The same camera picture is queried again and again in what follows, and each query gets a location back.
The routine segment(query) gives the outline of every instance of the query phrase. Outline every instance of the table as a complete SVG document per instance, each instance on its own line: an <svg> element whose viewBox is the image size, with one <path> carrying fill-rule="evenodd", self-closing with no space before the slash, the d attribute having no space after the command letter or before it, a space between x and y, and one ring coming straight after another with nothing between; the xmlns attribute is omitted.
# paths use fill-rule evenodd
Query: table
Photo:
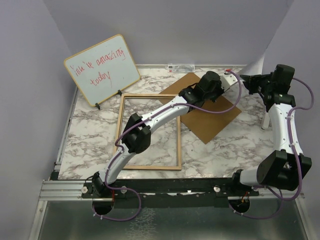
<svg viewBox="0 0 320 240"><path fill-rule="evenodd" d="M211 70L223 74L226 68L198 68L202 77ZM184 73L168 73L165 68L139 68L141 80L126 88L124 93L160 93ZM259 95L249 95L242 86L242 96L237 107L242 113L225 127L208 144L202 143L186 126L181 124L182 170L123 170L118 178L219 178L231 177L238 169L252 169L273 151L272 130L262 130L260 125L265 107ZM224 96L234 103L239 86L234 85ZM120 96L115 95L103 102L101 110L89 106L81 93L78 94L68 132L59 180L79 180L105 170L113 155ZM139 106L143 113L153 109L147 104ZM152 157L144 163L153 164Z"/></svg>

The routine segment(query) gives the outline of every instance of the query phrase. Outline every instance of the black clip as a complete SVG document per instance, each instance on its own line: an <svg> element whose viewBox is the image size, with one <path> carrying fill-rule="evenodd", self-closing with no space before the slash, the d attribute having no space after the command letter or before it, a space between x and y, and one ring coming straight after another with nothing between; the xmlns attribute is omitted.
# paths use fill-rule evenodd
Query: black clip
<svg viewBox="0 0 320 240"><path fill-rule="evenodd" d="M95 106L96 106L97 109L99 109L99 110L101 109L100 105L98 103L96 103Z"/></svg>

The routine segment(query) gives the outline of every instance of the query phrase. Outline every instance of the red handwritten text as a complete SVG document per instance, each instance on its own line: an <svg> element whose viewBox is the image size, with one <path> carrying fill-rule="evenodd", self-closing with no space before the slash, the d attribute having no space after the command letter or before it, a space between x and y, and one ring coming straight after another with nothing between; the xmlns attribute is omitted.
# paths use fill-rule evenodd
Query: red handwritten text
<svg viewBox="0 0 320 240"><path fill-rule="evenodd" d="M123 57L122 60L126 59L126 55L124 51L121 49L121 47L116 51L111 51L108 54L101 56L99 59L96 60L96 64L100 66L101 64L104 64L107 61L111 61L119 57Z"/></svg>
<svg viewBox="0 0 320 240"><path fill-rule="evenodd" d="M79 76L85 70L83 66L77 66L76 69L74 69L74 67L75 66L70 66L70 68L72 68L76 76Z"/></svg>
<svg viewBox="0 0 320 240"><path fill-rule="evenodd" d="M99 72L99 76L94 80L91 79L90 80L91 81L90 84L93 84L93 85L97 86L99 83L102 82L102 80L105 80L105 79L109 79L110 80L110 84L111 84L111 88L112 88L112 81L111 81L111 77L110 77L109 71L108 71L108 74L106 74L106 73L101 74Z"/></svg>
<svg viewBox="0 0 320 240"><path fill-rule="evenodd" d="M88 66L88 68L94 69L94 66L92 66L92 63L91 63L91 62L89 62L89 61L88 61L88 62L84 62L84 61L83 61L83 63L86 64L86 65Z"/></svg>

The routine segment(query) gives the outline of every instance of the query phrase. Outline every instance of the whiteboard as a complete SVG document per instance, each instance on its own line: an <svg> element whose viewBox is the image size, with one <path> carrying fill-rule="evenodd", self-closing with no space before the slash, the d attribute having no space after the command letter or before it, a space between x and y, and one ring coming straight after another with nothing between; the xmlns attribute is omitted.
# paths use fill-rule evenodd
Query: whiteboard
<svg viewBox="0 0 320 240"><path fill-rule="evenodd" d="M140 79L120 34L68 57L64 66L92 107Z"/></svg>

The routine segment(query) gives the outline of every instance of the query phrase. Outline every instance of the gray floor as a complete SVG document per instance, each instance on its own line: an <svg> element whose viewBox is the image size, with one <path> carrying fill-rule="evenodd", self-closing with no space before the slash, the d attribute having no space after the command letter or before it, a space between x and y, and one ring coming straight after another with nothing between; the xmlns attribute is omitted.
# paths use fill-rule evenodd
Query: gray floor
<svg viewBox="0 0 320 240"><path fill-rule="evenodd" d="M276 199L253 199L248 213L267 216ZM135 209L115 209L113 217L127 217ZM306 240L296 203L285 202L280 214L251 220L229 208L144 208L126 222L93 217L91 202L49 202L40 240Z"/></svg>

